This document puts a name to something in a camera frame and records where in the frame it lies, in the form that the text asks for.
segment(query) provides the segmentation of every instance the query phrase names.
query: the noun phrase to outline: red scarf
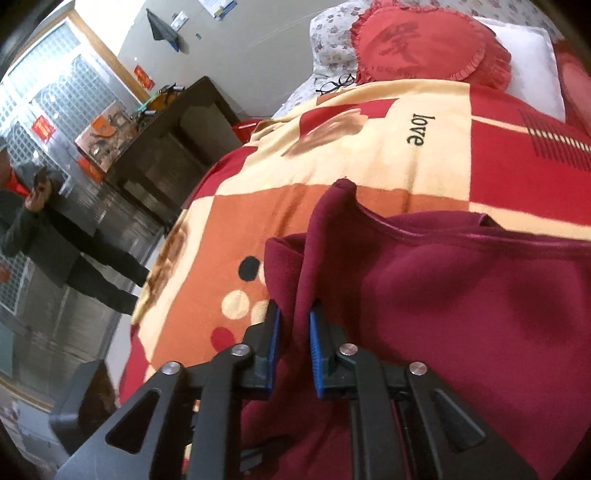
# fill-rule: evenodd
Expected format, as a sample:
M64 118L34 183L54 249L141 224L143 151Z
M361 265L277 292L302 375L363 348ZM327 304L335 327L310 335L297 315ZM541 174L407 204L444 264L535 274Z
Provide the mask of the red scarf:
M27 198L29 196L29 190L20 181L18 181L17 175L14 173L14 169L11 169L10 180L4 184L4 188L14 192L21 197Z

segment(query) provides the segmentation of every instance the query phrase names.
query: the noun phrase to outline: maroon garment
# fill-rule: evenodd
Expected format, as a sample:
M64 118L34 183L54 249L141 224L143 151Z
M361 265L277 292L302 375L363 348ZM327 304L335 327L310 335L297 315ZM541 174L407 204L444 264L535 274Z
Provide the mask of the maroon garment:
M244 446L289 434L274 478L351 478L346 403L314 393L308 315L319 298L380 360L435 369L551 479L591 424L591 243L507 232L477 213L385 219L355 191L339 180L307 233L267 242L282 350L271 401L243 411Z

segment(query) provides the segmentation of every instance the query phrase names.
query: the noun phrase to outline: person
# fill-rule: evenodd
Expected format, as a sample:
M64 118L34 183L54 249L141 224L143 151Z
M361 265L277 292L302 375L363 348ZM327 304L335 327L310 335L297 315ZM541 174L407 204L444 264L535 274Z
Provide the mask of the person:
M12 167L7 142L0 137L0 252L6 257L22 252L58 287L68 285L117 312L132 314L137 296L109 282L82 253L139 286L148 269L88 221L84 228L72 221L73 205L58 194L62 184L57 171L33 162Z

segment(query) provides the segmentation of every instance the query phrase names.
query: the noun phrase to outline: gray cloth hanging on wall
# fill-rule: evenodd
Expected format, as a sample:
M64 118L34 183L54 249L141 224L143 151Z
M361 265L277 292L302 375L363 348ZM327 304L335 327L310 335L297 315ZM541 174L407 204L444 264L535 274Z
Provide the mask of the gray cloth hanging on wall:
M146 11L148 12L148 22L150 22L154 40L166 40L175 51L179 51L178 33L158 15L152 13L149 8Z

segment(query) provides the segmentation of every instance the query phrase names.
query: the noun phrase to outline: smartphone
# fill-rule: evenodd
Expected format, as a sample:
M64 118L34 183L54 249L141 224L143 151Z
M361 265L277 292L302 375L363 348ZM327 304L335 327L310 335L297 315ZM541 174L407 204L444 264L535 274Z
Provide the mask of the smartphone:
M41 167L41 170L35 173L35 177L33 178L33 186L35 188L37 188L39 184L47 181L47 173L47 167Z

